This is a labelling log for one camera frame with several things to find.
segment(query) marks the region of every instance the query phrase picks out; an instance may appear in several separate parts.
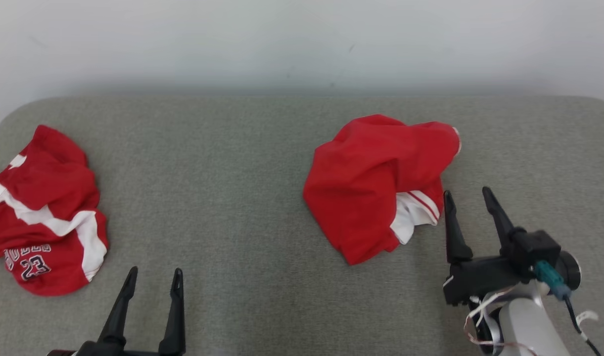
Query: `white wire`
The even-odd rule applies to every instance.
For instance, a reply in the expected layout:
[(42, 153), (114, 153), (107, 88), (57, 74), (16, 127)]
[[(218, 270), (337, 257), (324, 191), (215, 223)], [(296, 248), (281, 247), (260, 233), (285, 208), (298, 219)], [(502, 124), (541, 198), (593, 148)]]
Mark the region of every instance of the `white wire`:
[[(492, 295), (489, 299), (479, 303), (478, 307), (476, 307), (475, 309), (473, 309), (472, 311), (469, 311), (469, 314), (467, 314), (466, 318), (465, 318), (465, 325), (463, 326), (463, 331), (466, 333), (467, 337), (469, 337), (469, 341), (476, 344), (476, 345), (490, 345), (490, 346), (499, 346), (499, 347), (505, 347), (505, 346), (512, 346), (512, 347), (520, 347), (523, 349), (527, 349), (528, 351), (530, 351), (531, 354), (533, 354), (534, 356), (537, 356), (537, 353), (535, 353), (535, 351), (533, 349), (531, 349), (530, 347), (524, 345), (524, 344), (520, 344), (520, 343), (496, 343), (496, 342), (492, 342), (492, 341), (486, 341), (486, 340), (478, 340), (477, 338), (475, 338), (470, 332), (467, 331), (466, 326), (469, 323), (469, 320), (471, 318), (473, 318), (474, 316), (476, 316), (476, 314), (480, 313), (480, 318), (478, 319), (478, 322), (476, 322), (475, 326), (478, 327), (478, 325), (480, 325), (480, 322), (482, 322), (484, 315), (485, 315), (485, 311), (487, 306), (489, 306), (491, 303), (494, 302), (494, 300), (498, 299), (499, 297), (501, 297), (502, 295), (505, 295), (506, 293), (509, 293), (510, 291), (512, 291), (514, 289), (514, 287), (510, 287), (508, 289), (505, 289), (504, 291), (495, 293), (494, 295)], [(472, 302), (475, 303), (474, 300), (478, 300), (478, 302), (480, 302), (480, 299), (478, 297), (471, 297), (470, 298)]]

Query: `cable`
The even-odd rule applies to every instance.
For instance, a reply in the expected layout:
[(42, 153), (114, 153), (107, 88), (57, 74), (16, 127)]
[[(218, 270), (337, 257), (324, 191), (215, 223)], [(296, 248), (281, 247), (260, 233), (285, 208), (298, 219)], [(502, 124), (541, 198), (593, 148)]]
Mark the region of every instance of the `cable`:
[(572, 320), (572, 325), (575, 327), (575, 330), (577, 330), (577, 333), (581, 335), (583, 340), (585, 340), (585, 343), (587, 343), (587, 345), (590, 347), (590, 349), (593, 350), (593, 352), (596, 356), (601, 356), (601, 353), (599, 352), (598, 349), (596, 349), (596, 346), (594, 346), (594, 344), (590, 341), (590, 339), (587, 338), (587, 335), (583, 332), (583, 330), (581, 330), (581, 327), (579, 326), (579, 322), (577, 321), (577, 316), (575, 315), (575, 310), (572, 307), (572, 303), (570, 302), (570, 298), (565, 297), (563, 299), (563, 301), (566, 302), (566, 307), (568, 307), (568, 313), (570, 314), (570, 319)]

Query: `white trim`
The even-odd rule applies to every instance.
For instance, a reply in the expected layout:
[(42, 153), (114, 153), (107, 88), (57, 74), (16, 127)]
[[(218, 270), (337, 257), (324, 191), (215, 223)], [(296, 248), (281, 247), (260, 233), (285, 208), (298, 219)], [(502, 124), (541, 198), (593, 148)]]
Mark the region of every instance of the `white trim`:
[(82, 244), (82, 270), (89, 282), (93, 279), (95, 273), (103, 263), (103, 257), (106, 255), (106, 246), (100, 240), (97, 234), (97, 220), (95, 212), (91, 210), (79, 211), (71, 221), (58, 219), (53, 216), (47, 205), (40, 210), (31, 210), (23, 203), (16, 200), (7, 188), (0, 184), (0, 203), (5, 202), (14, 209), (17, 218), (24, 221), (27, 225), (42, 223), (47, 226), (53, 234), (63, 237), (75, 230), (78, 240)]
[(454, 155), (454, 158), (455, 158), (456, 156), (458, 156), (458, 153), (460, 153), (460, 150), (462, 149), (462, 140), (460, 139), (460, 133), (458, 132), (458, 129), (456, 129), (456, 128), (453, 128), (453, 129), (454, 129), (454, 131), (456, 131), (456, 135), (458, 135), (458, 152), (456, 152), (456, 154)]
[(430, 197), (428, 197), (426, 194), (424, 194), (424, 192), (421, 191), (410, 191), (410, 194), (414, 194), (415, 197), (417, 197), (425, 205), (430, 207), (431, 211), (433, 212), (433, 216), (435, 216), (436, 220), (440, 219), (440, 211), (438, 211), (436, 203), (434, 203)]
[(25, 162), (26, 159), (27, 159), (27, 156), (21, 156), (21, 155), (15, 156), (14, 159), (12, 160), (12, 162), (9, 163), (9, 169), (21, 167), (21, 165), (23, 165), (23, 163)]
[(438, 219), (415, 195), (407, 192), (396, 193), (396, 215), (390, 224), (394, 235), (405, 245), (412, 238), (414, 228), (424, 224), (436, 225)]

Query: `gray cushion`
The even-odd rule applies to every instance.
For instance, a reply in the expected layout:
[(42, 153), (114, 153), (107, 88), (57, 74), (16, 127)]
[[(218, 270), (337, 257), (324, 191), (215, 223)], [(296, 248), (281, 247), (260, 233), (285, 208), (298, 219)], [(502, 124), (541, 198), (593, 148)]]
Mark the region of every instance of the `gray cushion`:
[[(185, 275), (188, 355), (475, 355), (467, 309), (446, 306), (444, 228), (349, 267), (302, 200), (316, 146), (349, 120), (440, 120), (462, 152), (443, 175), (474, 253), (499, 243), (480, 189), (514, 223), (544, 228), (583, 266), (578, 311), (604, 352), (604, 102), (581, 97), (82, 97), (23, 106), (0, 125), (0, 171), (47, 124), (87, 152), (110, 250), (89, 286), (57, 298), (0, 261), (0, 355), (76, 349), (102, 329), (139, 266), (127, 349), (156, 350), (173, 270)], [(573, 355), (591, 354), (562, 304), (548, 313)]]

